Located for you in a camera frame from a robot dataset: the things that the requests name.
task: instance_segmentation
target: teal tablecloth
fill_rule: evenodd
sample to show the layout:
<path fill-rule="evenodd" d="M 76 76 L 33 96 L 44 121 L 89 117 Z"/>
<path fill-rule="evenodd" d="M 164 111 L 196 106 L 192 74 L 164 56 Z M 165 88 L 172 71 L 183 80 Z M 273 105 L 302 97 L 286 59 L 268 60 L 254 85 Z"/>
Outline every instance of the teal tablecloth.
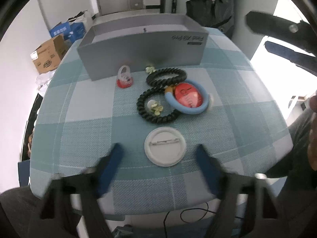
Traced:
<path fill-rule="evenodd" d="M 166 212 L 211 200 L 194 160 L 200 143 L 240 174 L 252 176 L 273 166 L 292 147 L 280 110 L 245 55 L 221 32 L 208 30 L 201 64 L 182 69 L 213 95 L 214 105 L 166 124 L 187 142 L 183 160 L 168 168 L 154 165 L 144 152 L 146 136 L 159 127 L 144 121 L 136 109 L 137 98 L 149 88 L 146 72 L 133 72 L 128 89 L 118 88 L 115 76 L 92 82 L 77 54 L 77 41 L 39 111 L 31 155 L 33 193 L 43 195 L 54 173 L 75 175 L 95 165 L 115 142 L 123 144 L 126 155 L 100 201 L 106 214 Z"/>

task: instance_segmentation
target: gray pants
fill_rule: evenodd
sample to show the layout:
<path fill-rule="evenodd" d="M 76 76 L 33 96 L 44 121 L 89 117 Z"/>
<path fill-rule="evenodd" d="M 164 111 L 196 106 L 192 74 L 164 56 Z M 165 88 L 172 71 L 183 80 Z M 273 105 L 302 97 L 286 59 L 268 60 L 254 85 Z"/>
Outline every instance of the gray pants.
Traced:
<path fill-rule="evenodd" d="M 269 178 L 288 176 L 278 201 L 289 220 L 292 237 L 298 237 L 317 210 L 316 184 L 313 179 L 316 173 L 307 158 L 312 114 L 312 110 L 306 109 L 289 127 L 293 149 L 266 173 Z M 39 201 L 29 186 L 0 194 L 0 203 L 21 238 L 27 237 L 31 214 Z"/>
<path fill-rule="evenodd" d="M 266 172 L 269 178 L 287 176 L 277 199 L 288 219 L 291 237 L 298 237 L 317 213 L 317 173 L 307 157 L 312 115 L 313 111 L 306 109 L 289 127 L 292 151 Z"/>

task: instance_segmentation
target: person's hand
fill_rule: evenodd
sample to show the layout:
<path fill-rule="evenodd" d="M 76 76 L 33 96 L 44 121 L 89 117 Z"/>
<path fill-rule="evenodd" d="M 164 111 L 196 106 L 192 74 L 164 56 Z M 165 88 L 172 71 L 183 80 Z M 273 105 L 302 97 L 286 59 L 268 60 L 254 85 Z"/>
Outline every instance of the person's hand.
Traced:
<path fill-rule="evenodd" d="M 317 171 L 317 96 L 309 101 L 310 108 L 314 111 L 309 133 L 308 160 L 313 170 Z"/>

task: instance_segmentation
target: black coiled hair tie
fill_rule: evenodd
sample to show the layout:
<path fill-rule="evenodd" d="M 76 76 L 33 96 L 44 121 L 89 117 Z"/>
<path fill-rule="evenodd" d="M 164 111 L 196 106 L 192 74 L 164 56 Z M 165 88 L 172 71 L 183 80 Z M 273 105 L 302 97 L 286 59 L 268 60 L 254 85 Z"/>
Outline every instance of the black coiled hair tie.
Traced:
<path fill-rule="evenodd" d="M 153 115 L 153 114 L 148 113 L 146 111 L 145 100 L 154 94 L 164 94 L 164 91 L 165 91 L 165 89 L 162 87 L 154 87 L 154 88 L 148 89 L 147 91 L 143 92 L 140 95 L 140 97 L 137 100 L 137 110 L 138 110 L 139 115 L 143 119 L 145 119 L 151 123 L 160 124 L 160 123 L 167 123 L 167 122 L 174 121 L 181 114 L 181 112 L 176 110 L 176 109 L 171 114 L 166 115 L 166 116 L 156 116 L 156 115 Z"/>
<path fill-rule="evenodd" d="M 172 77 L 169 79 L 156 80 L 157 77 L 160 77 L 166 74 L 178 74 L 178 76 Z M 184 80 L 186 80 L 186 78 L 187 78 L 186 71 L 183 71 L 177 68 L 165 68 L 165 69 L 159 69 L 151 73 L 146 78 L 146 83 L 152 87 L 166 87 L 166 86 L 179 84 L 183 82 Z"/>

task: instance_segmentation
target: blue ring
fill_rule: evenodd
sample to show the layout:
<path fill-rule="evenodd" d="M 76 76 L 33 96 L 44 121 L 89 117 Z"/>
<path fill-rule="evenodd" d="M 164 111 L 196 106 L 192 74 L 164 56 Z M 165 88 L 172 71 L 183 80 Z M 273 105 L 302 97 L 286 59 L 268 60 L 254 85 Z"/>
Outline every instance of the blue ring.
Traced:
<path fill-rule="evenodd" d="M 196 108 L 190 108 L 190 107 L 186 107 L 184 105 L 181 105 L 174 97 L 174 95 L 171 92 L 166 92 L 165 93 L 165 99 L 166 101 L 175 109 L 177 109 L 178 111 L 182 112 L 182 113 L 186 113 L 186 114 L 199 114 L 202 113 L 203 111 L 206 110 L 206 108 L 209 105 L 209 94 L 207 93 L 207 91 L 203 88 L 202 85 L 200 85 L 199 83 L 186 79 L 184 81 L 185 83 L 191 84 L 193 85 L 198 91 L 199 93 L 202 95 L 203 98 L 203 103 L 201 106 L 196 107 Z"/>

